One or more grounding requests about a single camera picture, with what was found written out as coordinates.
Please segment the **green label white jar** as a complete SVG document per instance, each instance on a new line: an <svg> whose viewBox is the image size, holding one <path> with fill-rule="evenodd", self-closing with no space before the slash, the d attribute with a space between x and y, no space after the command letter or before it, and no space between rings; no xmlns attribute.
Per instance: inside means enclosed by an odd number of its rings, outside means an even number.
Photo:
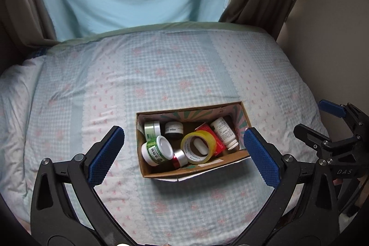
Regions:
<svg viewBox="0 0 369 246"><path fill-rule="evenodd" d="M141 146L141 155L152 167L159 166L174 157L174 150L164 136L157 136Z"/></svg>

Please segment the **pale green lid jar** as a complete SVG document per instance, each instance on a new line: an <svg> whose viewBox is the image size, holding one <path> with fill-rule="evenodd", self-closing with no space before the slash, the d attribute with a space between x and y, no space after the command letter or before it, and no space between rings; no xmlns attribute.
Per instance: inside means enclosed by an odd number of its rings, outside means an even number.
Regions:
<svg viewBox="0 0 369 246"><path fill-rule="evenodd" d="M144 123L144 135L147 141L156 139L161 135L161 127L159 121L147 121Z"/></svg>

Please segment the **floral checkered bed quilt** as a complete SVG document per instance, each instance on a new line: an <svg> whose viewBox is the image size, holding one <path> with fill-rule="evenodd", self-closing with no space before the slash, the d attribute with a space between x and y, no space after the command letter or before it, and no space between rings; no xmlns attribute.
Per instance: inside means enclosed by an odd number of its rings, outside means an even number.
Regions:
<svg viewBox="0 0 369 246"><path fill-rule="evenodd" d="M142 244L229 243L271 193L251 159L216 158L170 182L144 177L138 157L148 120L191 132L218 117L238 139L255 127L305 162L315 153L294 127L326 132L312 92L261 29L149 26L42 49L1 75L1 196L29 223L41 161L85 153L117 125L125 143L95 190L118 224Z"/></svg>

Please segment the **red Marubi cosmetics box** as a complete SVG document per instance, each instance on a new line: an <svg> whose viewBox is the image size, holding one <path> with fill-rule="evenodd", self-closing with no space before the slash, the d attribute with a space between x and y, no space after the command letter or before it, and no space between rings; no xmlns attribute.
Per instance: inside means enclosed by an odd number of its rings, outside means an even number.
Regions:
<svg viewBox="0 0 369 246"><path fill-rule="evenodd" d="M214 137L216 141L216 149L214 151L213 157L218 157L219 155L221 155L222 152L226 149L226 147L219 139L219 137L216 135L216 133L211 129L211 127L207 123L203 123L202 125L200 125L195 129L195 131L199 130L206 131Z"/></svg>

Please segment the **yellow adhesive tape roll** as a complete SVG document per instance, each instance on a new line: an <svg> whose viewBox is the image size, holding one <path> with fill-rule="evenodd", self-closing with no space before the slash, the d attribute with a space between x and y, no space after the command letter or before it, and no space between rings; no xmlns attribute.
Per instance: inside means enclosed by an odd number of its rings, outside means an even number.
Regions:
<svg viewBox="0 0 369 246"><path fill-rule="evenodd" d="M216 141L207 131L191 132L182 139L181 150L189 163L199 165L212 158L216 150Z"/></svg>

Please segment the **white earbuds case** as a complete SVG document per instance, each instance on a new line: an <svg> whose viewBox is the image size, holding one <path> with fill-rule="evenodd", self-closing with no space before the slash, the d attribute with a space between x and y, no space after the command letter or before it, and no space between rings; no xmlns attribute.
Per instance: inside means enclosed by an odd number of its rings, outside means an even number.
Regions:
<svg viewBox="0 0 369 246"><path fill-rule="evenodd" d="M208 146L201 138L195 138L195 140L193 141L193 145L202 156L208 155Z"/></svg>

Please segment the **red silver small jar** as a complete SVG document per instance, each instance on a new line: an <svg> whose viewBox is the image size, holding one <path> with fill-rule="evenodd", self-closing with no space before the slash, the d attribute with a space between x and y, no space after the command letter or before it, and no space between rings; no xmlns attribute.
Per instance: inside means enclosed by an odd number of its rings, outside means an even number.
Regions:
<svg viewBox="0 0 369 246"><path fill-rule="evenodd" d="M188 165L188 159L181 149L174 151L172 163L175 169L180 169Z"/></svg>

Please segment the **white pill bottle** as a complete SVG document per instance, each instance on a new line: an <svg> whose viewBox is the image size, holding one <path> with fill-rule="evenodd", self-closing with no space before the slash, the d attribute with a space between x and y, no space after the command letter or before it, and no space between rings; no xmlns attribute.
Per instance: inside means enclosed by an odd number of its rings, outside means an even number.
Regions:
<svg viewBox="0 0 369 246"><path fill-rule="evenodd" d="M229 151L236 149L239 146L235 133L223 117L217 118L210 125L213 132L216 133L218 138Z"/></svg>

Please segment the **brown cardboard box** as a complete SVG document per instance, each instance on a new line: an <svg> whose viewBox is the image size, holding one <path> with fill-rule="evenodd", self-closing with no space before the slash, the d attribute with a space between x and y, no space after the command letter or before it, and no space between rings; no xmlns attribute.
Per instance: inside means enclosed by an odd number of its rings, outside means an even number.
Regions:
<svg viewBox="0 0 369 246"><path fill-rule="evenodd" d="M250 156L243 142L250 125L242 102L138 112L141 174L176 182L241 162Z"/></svg>

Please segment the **black small jar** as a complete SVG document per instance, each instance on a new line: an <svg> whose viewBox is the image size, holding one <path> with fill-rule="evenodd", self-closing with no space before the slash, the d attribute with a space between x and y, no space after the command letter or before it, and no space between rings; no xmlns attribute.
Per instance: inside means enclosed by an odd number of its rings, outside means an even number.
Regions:
<svg viewBox="0 0 369 246"><path fill-rule="evenodd" d="M183 124L177 121L167 122L164 126L164 136L167 139L178 140L183 137Z"/></svg>

